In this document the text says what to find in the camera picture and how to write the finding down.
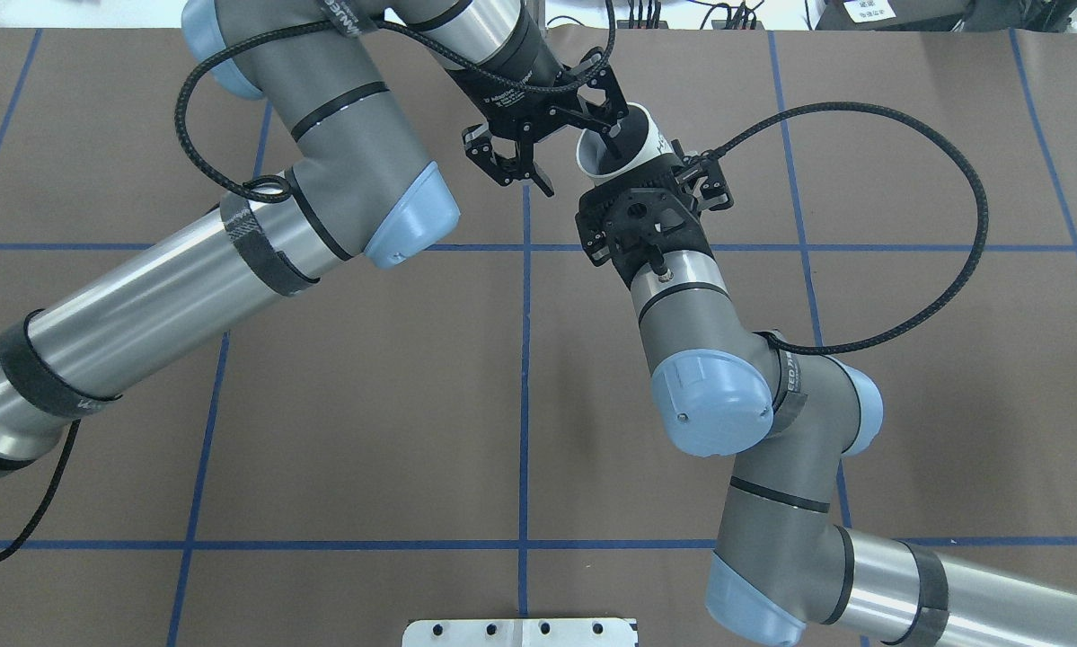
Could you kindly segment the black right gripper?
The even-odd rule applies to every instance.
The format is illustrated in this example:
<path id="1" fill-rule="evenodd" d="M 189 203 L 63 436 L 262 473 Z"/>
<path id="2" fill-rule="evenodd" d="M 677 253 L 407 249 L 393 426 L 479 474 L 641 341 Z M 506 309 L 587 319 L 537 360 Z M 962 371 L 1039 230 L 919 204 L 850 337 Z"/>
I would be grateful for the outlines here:
<path id="1" fill-rule="evenodd" d="M 584 254 L 599 267 L 611 263 L 623 281 L 649 265 L 665 269 L 665 255 L 711 255 L 700 213 L 735 208 L 721 159 L 713 151 L 659 155 L 579 198 L 575 224 Z"/>

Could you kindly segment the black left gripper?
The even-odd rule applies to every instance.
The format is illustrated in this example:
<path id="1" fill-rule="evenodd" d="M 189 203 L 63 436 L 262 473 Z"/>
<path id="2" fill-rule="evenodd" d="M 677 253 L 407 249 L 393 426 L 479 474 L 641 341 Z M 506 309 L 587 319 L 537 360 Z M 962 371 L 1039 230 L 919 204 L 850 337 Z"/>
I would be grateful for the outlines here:
<path id="1" fill-rule="evenodd" d="M 553 197 L 550 177 L 534 160 L 534 143 L 563 126 L 597 133 L 607 155 L 620 155 L 619 122 L 629 113 L 623 92 L 602 50 L 588 50 L 578 65 L 563 66 L 542 36 L 513 37 L 482 68 L 501 78 L 537 87 L 579 86 L 568 92 L 518 90 L 468 69 L 454 70 L 453 81 L 481 112 L 482 124 L 463 131 L 463 150 L 501 187 L 531 182 Z M 515 143 L 507 158 L 494 150 L 492 137 Z"/>

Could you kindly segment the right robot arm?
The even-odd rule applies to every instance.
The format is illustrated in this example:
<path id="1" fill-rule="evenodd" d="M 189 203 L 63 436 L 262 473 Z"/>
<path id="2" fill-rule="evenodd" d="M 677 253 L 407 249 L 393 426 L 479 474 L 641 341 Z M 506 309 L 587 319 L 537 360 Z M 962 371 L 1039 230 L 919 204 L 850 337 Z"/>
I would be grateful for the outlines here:
<path id="1" fill-rule="evenodd" d="M 689 206 L 625 181 L 673 172 L 665 139 L 609 147 L 583 133 L 576 158 L 596 189 L 617 191 L 601 224 L 613 261 L 633 255 L 621 234 L 648 226 L 648 258 L 623 281 L 668 437 L 686 454 L 735 458 L 707 586 L 715 621 L 764 646 L 793 646 L 809 624 L 887 646 L 1077 646 L 1075 592 L 833 524 L 837 467 L 883 421 L 878 389 L 745 328 L 703 236 L 661 249 Z"/>

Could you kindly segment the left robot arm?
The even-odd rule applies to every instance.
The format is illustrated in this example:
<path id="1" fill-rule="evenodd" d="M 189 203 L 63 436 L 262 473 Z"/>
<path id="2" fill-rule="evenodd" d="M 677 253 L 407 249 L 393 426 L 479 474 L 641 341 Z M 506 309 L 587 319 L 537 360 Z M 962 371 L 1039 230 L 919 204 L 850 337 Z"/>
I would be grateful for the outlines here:
<path id="1" fill-rule="evenodd" d="M 182 151 L 225 195 L 180 233 L 0 334 L 0 478 L 60 431 L 211 336 L 319 283 L 361 255 L 379 269 L 451 234 L 460 209 L 391 94 L 363 36 L 430 50 L 484 115 L 463 133 L 496 184 L 551 195 L 533 147 L 571 126 L 607 136 L 628 114 L 603 50 L 553 54 L 523 1 L 188 1 L 182 36 L 198 65 L 174 103 Z M 190 96 L 206 74 L 267 99 L 300 147 L 279 175 L 235 182 L 190 143 Z"/>

